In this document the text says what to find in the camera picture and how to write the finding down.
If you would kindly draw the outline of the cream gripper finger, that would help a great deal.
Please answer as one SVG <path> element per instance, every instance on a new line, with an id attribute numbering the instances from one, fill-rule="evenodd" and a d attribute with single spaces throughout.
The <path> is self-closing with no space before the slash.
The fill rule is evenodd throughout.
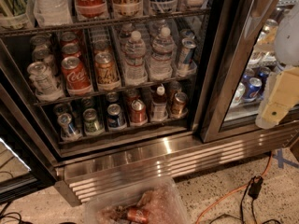
<path id="1" fill-rule="evenodd" d="M 262 129 L 273 128 L 298 104 L 299 67 L 271 73 L 266 81 L 255 124 Z"/>

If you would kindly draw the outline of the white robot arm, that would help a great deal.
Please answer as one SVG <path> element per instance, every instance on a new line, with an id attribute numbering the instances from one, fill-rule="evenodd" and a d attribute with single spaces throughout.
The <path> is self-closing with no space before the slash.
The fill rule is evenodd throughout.
<path id="1" fill-rule="evenodd" d="M 299 4 L 280 22 L 274 51 L 278 62 L 286 67 L 279 73 L 271 73 L 266 81 L 255 120 L 262 129 L 278 125 L 299 104 Z"/>

